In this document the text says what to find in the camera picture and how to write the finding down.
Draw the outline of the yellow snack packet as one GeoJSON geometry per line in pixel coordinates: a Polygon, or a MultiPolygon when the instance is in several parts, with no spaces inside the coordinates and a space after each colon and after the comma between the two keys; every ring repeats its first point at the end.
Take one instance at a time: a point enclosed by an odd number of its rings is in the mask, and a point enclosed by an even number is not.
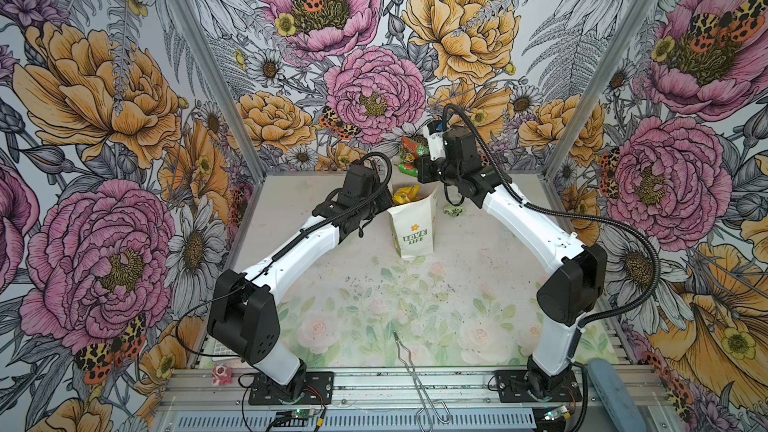
{"type": "Polygon", "coordinates": [[[419,185],[400,187],[393,193],[393,201],[396,205],[406,205],[417,202],[420,200],[419,192],[419,185]]]}

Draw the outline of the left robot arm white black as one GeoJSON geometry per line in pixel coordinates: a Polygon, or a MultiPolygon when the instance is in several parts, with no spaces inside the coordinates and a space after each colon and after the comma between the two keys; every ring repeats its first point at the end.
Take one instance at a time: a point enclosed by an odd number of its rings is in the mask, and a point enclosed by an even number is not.
{"type": "Polygon", "coordinates": [[[300,228],[260,262],[216,281],[207,332],[284,389],[303,387],[306,364],[284,346],[278,305],[323,255],[393,205],[388,177],[354,167],[300,228]]]}

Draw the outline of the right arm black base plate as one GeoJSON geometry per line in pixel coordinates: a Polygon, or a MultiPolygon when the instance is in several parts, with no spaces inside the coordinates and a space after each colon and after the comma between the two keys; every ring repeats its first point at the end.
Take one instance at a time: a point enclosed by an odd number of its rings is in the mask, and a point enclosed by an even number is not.
{"type": "Polygon", "coordinates": [[[501,403],[578,402],[583,394],[571,368],[556,376],[538,370],[501,369],[492,373],[487,383],[501,403]]]}

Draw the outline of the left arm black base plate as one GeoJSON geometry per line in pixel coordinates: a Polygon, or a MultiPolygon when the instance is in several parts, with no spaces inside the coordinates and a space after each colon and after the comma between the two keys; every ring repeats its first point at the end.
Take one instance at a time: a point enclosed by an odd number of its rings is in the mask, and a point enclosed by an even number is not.
{"type": "Polygon", "coordinates": [[[248,386],[247,403],[251,406],[329,405],[332,402],[333,372],[300,372],[287,385],[280,385],[257,372],[248,386]]]}

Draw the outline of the white paper bag Love Life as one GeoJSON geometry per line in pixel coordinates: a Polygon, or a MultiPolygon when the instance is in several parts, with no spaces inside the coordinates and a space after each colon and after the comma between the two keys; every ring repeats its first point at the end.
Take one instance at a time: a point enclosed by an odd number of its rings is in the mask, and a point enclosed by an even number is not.
{"type": "Polygon", "coordinates": [[[410,185],[420,186],[420,200],[406,205],[394,203],[387,210],[395,249],[402,259],[408,261],[434,252],[437,211],[434,185],[408,184],[400,187],[410,185]]]}

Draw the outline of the green snack packet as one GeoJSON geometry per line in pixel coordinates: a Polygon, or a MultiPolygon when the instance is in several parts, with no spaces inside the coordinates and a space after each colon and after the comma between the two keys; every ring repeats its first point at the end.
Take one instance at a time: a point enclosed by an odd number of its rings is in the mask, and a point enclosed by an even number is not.
{"type": "Polygon", "coordinates": [[[422,136],[403,136],[400,142],[398,169],[401,173],[417,177],[418,160],[429,155],[427,140],[422,136]]]}

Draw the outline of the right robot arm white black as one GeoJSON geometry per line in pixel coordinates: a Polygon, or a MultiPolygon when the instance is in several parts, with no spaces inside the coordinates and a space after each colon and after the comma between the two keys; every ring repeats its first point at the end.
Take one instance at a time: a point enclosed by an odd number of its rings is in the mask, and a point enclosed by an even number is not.
{"type": "Polygon", "coordinates": [[[544,400],[566,381],[585,326],[581,321],[593,310],[603,292],[607,254],[597,245],[585,245],[550,219],[552,211],[538,211],[509,177],[483,167],[480,159],[416,160],[418,181],[454,186],[461,196],[497,219],[537,258],[547,280],[536,292],[544,314],[541,335],[528,359],[528,393],[544,400]]]}

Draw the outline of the small green candy wrapper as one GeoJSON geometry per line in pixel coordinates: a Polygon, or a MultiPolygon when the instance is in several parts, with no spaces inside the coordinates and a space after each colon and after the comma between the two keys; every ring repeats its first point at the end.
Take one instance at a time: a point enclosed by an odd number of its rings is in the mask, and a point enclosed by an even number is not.
{"type": "Polygon", "coordinates": [[[446,205],[444,213],[450,217],[459,217],[465,213],[465,208],[463,205],[446,205]]]}

